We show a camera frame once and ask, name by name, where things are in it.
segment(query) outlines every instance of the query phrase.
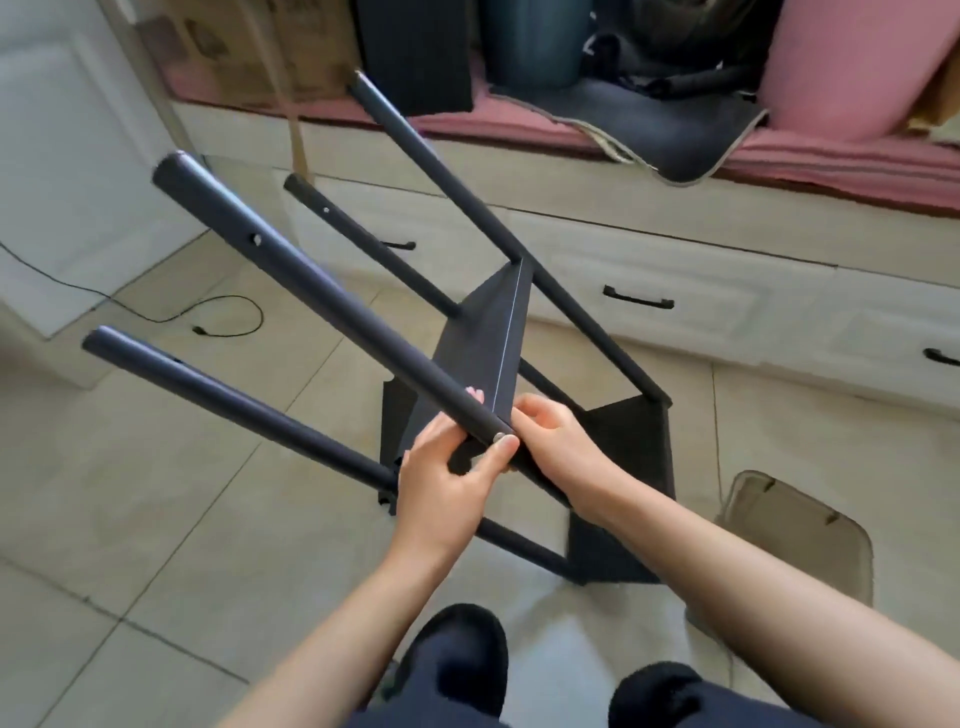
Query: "hand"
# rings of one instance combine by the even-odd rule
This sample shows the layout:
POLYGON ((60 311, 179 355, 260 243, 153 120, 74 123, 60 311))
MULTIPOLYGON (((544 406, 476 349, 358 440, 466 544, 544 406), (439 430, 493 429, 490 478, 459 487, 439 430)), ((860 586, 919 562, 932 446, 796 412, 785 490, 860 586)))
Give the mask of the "hand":
MULTIPOLYGON (((467 389, 483 401, 483 392, 467 389)), ((500 438, 466 475, 454 475, 447 463, 467 434, 441 412, 403 454, 396 528, 390 553, 444 576, 463 553, 483 518, 493 482, 520 446, 514 435, 500 438)))
POLYGON ((511 425, 573 510, 598 523, 600 497, 614 482, 622 482, 624 473, 590 440, 569 408, 541 395, 520 395, 511 425))

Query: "left hand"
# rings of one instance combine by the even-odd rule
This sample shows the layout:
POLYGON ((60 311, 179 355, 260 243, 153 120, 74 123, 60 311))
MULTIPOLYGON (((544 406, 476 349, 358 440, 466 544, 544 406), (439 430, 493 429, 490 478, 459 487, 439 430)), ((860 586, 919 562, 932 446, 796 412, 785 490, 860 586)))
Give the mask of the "left hand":
MULTIPOLYGON (((467 391, 483 401, 483 392, 467 391)), ((404 453, 391 555, 449 570, 467 548, 493 482, 520 441, 515 435, 500 438, 469 473, 455 475, 447 463, 466 439, 467 433, 441 412, 404 453)))

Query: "person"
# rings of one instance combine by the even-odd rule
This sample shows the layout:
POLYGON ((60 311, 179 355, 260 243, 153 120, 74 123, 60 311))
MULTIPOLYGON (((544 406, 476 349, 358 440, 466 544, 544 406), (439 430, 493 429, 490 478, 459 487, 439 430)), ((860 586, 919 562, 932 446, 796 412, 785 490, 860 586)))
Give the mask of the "person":
MULTIPOLYGON (((689 667, 657 664, 617 688, 612 728, 960 724, 960 663, 932 643, 635 480, 563 405, 522 395, 512 427, 577 514, 628 546, 796 710, 713 686, 689 667)), ((403 457, 396 530, 382 564, 222 728, 499 725, 506 640, 496 618, 472 605, 432 618, 400 663, 395 697, 362 708, 519 447, 516 436, 502 437, 457 476, 446 464, 466 437, 444 414, 417 437, 403 457)))

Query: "white drawer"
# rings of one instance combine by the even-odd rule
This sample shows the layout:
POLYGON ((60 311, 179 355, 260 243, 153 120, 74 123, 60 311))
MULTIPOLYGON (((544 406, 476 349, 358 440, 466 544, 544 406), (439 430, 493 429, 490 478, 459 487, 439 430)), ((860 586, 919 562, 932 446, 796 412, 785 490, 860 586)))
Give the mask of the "white drawer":
MULTIPOLYGON (((834 273, 828 266, 524 212, 511 211, 508 224, 610 333, 747 364, 776 347, 834 273)), ((559 317, 541 296, 533 297, 531 312, 559 317)))
POLYGON ((960 290, 837 271, 771 363, 960 406, 960 290))
MULTIPOLYGON (((287 173, 276 172, 282 185, 287 173)), ((318 178, 334 205, 384 242, 414 243, 395 252, 446 293, 462 297, 507 262, 487 237, 446 198, 318 178)), ((284 206, 303 250, 330 270, 391 279, 392 276, 287 192, 284 206)))

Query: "forearm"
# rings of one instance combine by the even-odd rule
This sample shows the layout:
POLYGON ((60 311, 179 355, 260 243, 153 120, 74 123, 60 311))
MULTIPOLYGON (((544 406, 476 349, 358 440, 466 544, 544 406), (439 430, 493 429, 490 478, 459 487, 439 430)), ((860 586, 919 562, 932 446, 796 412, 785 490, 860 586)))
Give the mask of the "forearm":
POLYGON ((597 518, 793 705, 836 726, 955 725, 960 664, 625 473, 597 518))
POLYGON ((234 709, 221 728, 342 725, 376 687, 449 566, 388 555, 274 674, 234 709))

